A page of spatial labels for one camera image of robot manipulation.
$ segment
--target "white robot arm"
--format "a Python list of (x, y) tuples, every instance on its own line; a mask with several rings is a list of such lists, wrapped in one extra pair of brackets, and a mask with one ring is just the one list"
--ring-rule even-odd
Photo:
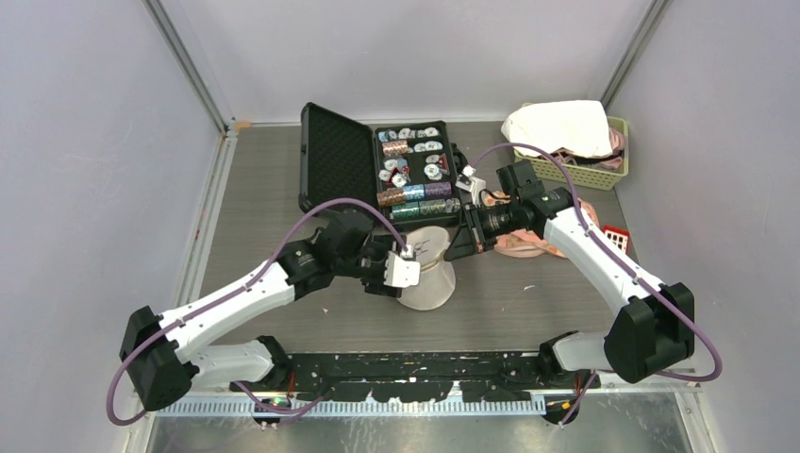
[[(419, 283), (420, 263), (399, 250), (392, 236), (373, 236), (372, 228), (364, 214), (340, 214), (314, 237), (288, 243), (265, 271), (266, 261), (220, 290), (158, 316), (149, 307), (135, 311), (128, 320), (121, 360), (153, 332), (180, 324), (127, 368), (144, 408), (163, 409), (192, 387), (226, 386), (234, 380), (282, 381), (289, 361), (273, 337), (210, 344), (255, 316), (326, 288), (333, 277), (357, 277), (367, 293), (393, 297)], [(221, 298), (226, 301), (219, 304)], [(190, 316), (212, 304), (212, 309)]]
[(489, 208), (481, 207), (477, 188), (486, 186), (471, 167), (459, 176), (465, 223), (444, 258), (457, 260), (492, 250), (497, 236), (516, 229), (534, 231), (575, 264), (615, 317), (608, 332), (569, 332), (541, 344), (538, 365), (545, 379), (590, 369), (612, 370), (628, 382), (638, 382), (693, 354), (692, 331), (643, 287), (660, 289), (660, 295), (693, 320), (694, 299), (686, 286), (665, 285), (642, 269), (585, 211), (583, 219), (578, 217), (580, 207), (573, 206), (568, 191), (546, 192), (529, 163), (509, 165), (497, 174), (510, 200)]
[[(510, 202), (479, 207), (477, 189), (485, 184), (467, 173), (458, 181), (464, 191), (465, 222), (445, 253), (446, 260), (491, 250), (497, 236), (513, 230), (532, 230), (575, 264), (615, 317), (609, 332), (569, 332), (541, 344), (537, 364), (544, 380), (593, 369), (612, 370), (629, 382), (638, 382), (692, 355), (692, 332), (641, 283), (659, 288), (689, 318), (693, 318), (692, 293), (680, 283), (664, 285), (644, 271), (591, 221), (587, 230), (569, 192), (546, 192), (530, 164), (520, 162), (497, 172)], [(214, 387), (235, 380), (273, 386), (284, 381), (290, 372), (289, 359), (273, 337), (239, 345), (210, 344), (265, 311), (326, 288), (333, 277), (360, 278), (367, 293), (393, 297), (402, 288), (416, 285), (420, 264), (400, 251), (391, 236), (373, 236), (372, 228), (363, 214), (341, 214), (314, 237), (288, 243), (266, 270), (264, 262), (217, 292), (158, 316), (149, 307), (134, 312), (120, 352), (123, 361), (154, 332), (180, 325), (127, 367), (144, 408), (163, 409), (192, 386)], [(601, 249), (597, 241), (612, 252)], [(624, 272), (623, 266), (633, 269), (635, 277)], [(224, 304), (219, 303), (221, 298), (226, 298)], [(213, 308), (196, 314), (207, 306)]]

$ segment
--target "white cloth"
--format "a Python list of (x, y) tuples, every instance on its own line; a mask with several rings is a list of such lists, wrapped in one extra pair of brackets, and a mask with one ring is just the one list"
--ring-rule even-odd
[[(611, 155), (608, 119), (598, 101), (564, 101), (532, 104), (511, 113), (500, 127), (509, 142), (532, 144), (553, 154), (566, 148), (581, 158)], [(524, 156), (539, 153), (515, 148)]]

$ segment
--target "black bracket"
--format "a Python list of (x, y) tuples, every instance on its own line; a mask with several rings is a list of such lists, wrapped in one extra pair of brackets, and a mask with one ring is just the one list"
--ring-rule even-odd
[(372, 230), (366, 214), (342, 212), (311, 238), (287, 243), (277, 262), (294, 286), (294, 299), (327, 288), (334, 277), (359, 278), (368, 294), (399, 297), (402, 290), (384, 284), (387, 258), (397, 244)]
[[(160, 319), (150, 307), (133, 312), (120, 348), (120, 360), (160, 330)], [(192, 387), (194, 367), (183, 363), (175, 354), (175, 345), (161, 337), (148, 346), (127, 368), (136, 393), (146, 411), (159, 411), (180, 399)]]
[[(683, 283), (661, 285), (661, 295), (694, 320), (694, 296)], [(604, 345), (608, 363), (635, 383), (694, 354), (694, 334), (653, 295), (631, 297), (617, 314)]]

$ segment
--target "pink fabric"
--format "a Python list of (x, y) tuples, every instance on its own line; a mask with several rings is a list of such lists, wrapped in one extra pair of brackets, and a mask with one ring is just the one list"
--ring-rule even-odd
[[(506, 196), (502, 192), (495, 192), (494, 195), (498, 197)], [(506, 203), (505, 201), (497, 201), (488, 195), (484, 195), (483, 202), (486, 206), (493, 206), (495, 203)], [(595, 225), (600, 223), (597, 220), (597, 212), (592, 204), (581, 200), (580, 206), (586, 210)], [(548, 241), (540, 238), (536, 233), (524, 229), (518, 229), (510, 234), (499, 236), (497, 245), (494, 246), (494, 251), (513, 258), (534, 258), (543, 253), (567, 258), (560, 250), (550, 245)]]

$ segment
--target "plastic container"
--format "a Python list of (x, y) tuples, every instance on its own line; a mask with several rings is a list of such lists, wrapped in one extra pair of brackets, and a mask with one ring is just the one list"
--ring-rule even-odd
[(406, 242), (414, 247), (421, 265), (420, 283), (405, 288), (397, 299), (415, 310), (433, 310), (444, 305), (456, 290), (453, 264), (444, 260), (450, 246), (450, 233), (439, 226), (426, 226), (408, 234)]
[[(630, 159), (630, 140), (628, 138), (627, 121), (622, 118), (614, 118), (609, 116), (608, 125), (619, 130), (625, 135), (625, 155), (623, 157), (623, 164), (620, 167), (620, 172), (610, 172), (605, 170), (595, 170), (593, 168), (581, 167), (578, 165), (564, 165), (564, 168), (570, 172), (570, 177), (573, 182), (578, 186), (592, 187), (594, 189), (601, 189), (603, 191), (610, 191), (614, 185), (627, 176), (628, 160)], [(555, 181), (564, 181), (564, 175), (561, 171), (553, 165), (550, 160), (532, 158), (520, 154), (516, 149), (514, 150), (514, 157), (516, 161), (527, 160), (533, 165), (536, 171), (536, 176), (544, 179), (553, 179)]]

